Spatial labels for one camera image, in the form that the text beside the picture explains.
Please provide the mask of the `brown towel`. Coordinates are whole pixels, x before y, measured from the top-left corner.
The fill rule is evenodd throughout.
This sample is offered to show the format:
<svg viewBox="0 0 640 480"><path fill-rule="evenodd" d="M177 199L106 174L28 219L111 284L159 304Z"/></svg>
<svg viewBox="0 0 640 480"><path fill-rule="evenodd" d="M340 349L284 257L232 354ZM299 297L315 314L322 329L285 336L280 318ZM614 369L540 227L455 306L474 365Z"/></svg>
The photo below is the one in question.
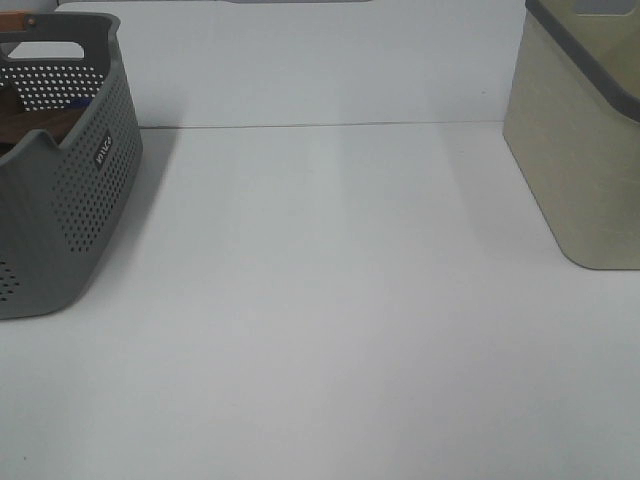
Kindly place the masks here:
<svg viewBox="0 0 640 480"><path fill-rule="evenodd" d="M7 154L32 130L45 130L56 143L64 140L85 107L27 111L12 85L1 88L1 155Z"/></svg>

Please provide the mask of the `grey perforated plastic basket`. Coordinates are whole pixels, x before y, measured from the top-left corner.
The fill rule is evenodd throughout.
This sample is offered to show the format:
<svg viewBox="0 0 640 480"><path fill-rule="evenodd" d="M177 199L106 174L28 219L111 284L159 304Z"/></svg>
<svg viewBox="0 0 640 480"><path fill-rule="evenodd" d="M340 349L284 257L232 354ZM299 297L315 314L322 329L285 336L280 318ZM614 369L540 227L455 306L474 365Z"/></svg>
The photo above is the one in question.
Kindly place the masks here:
<svg viewBox="0 0 640 480"><path fill-rule="evenodd" d="M32 130L1 155L1 316L49 314L71 304L93 274L119 222L143 145L109 14L33 14L30 29L1 34L7 44L69 42L76 58L1 59L27 111L85 111L64 140Z"/></svg>

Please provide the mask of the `blue cloth in basket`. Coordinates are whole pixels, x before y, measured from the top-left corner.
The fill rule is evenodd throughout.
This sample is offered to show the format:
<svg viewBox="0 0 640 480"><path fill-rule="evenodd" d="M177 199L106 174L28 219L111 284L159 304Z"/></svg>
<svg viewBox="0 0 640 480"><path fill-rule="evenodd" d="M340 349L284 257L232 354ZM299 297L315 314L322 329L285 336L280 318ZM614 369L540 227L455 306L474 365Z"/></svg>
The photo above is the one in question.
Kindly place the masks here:
<svg viewBox="0 0 640 480"><path fill-rule="evenodd" d="M87 105L87 102L84 98L75 98L72 101L70 101L66 107L68 109L80 109L80 108L85 108Z"/></svg>

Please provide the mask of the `beige plastic basket grey rim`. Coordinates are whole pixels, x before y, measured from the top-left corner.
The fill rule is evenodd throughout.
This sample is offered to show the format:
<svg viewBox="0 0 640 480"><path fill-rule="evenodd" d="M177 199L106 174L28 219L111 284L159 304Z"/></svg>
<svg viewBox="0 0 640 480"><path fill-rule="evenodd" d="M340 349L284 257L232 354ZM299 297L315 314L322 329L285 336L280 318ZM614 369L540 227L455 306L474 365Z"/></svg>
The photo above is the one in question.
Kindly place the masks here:
<svg viewBox="0 0 640 480"><path fill-rule="evenodd" d="M639 267L639 4L528 1L504 139L561 252Z"/></svg>

